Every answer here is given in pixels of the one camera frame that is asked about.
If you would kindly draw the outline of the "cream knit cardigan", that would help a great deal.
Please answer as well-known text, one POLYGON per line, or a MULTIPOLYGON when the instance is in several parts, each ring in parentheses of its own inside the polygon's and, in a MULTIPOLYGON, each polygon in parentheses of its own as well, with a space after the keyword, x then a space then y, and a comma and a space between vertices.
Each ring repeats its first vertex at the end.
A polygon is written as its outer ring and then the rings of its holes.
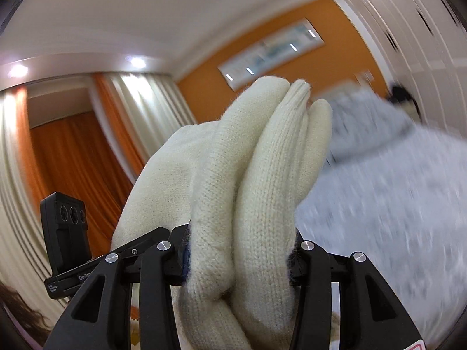
POLYGON ((149 159, 112 236, 190 227, 188 278, 172 289, 183 349, 287 349, 295 210, 328 153, 332 109, 304 80, 262 77, 216 121, 181 127, 149 159))

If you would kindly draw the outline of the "orange curtain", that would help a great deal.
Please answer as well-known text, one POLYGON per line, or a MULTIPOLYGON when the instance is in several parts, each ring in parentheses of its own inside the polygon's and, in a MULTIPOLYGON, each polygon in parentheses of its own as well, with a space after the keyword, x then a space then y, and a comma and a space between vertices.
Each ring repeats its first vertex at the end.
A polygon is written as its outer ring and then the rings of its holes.
POLYGON ((35 213, 54 192, 83 201, 93 256, 110 250, 111 238, 133 187, 100 128, 94 112, 29 126, 28 92, 16 93, 21 165, 35 213))

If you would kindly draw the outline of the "blue butterfly bedspread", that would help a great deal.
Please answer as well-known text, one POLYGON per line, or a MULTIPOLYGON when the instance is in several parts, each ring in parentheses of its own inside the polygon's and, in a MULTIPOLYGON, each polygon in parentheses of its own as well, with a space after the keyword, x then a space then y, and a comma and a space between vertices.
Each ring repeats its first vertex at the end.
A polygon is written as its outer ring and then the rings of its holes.
POLYGON ((453 332, 466 308, 465 139, 413 123, 336 129, 295 222, 330 253, 365 253, 429 349, 453 332))

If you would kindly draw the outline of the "cream curtain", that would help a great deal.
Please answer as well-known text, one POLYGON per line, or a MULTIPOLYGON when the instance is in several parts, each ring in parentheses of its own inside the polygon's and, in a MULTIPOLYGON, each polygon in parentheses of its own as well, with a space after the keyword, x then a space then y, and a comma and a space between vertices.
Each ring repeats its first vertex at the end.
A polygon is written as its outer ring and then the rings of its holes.
MULTIPOLYGON (((18 147, 15 89, 1 94, 1 248, 12 251, 13 271, 42 280, 51 273, 39 213, 30 202, 18 147)), ((29 126, 32 99, 29 97, 29 126)), ((195 119, 166 75, 96 73, 86 93, 111 150, 132 185, 147 160, 180 127, 195 119)))

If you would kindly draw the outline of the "grey quilted duvet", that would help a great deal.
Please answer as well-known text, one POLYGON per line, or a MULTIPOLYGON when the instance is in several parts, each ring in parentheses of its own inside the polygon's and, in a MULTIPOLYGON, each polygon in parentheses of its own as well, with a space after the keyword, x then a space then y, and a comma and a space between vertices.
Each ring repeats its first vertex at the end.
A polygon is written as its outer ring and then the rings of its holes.
POLYGON ((332 138, 325 166, 366 156, 406 135, 409 116, 369 87, 337 89, 325 96, 332 108, 332 138))

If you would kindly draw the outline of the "white wardrobe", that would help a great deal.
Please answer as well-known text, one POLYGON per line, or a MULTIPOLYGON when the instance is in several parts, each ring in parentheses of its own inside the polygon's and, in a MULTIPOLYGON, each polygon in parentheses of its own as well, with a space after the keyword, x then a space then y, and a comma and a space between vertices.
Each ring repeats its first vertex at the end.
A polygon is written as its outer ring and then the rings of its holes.
POLYGON ((466 29, 447 0, 344 0, 425 122, 466 135, 466 29))

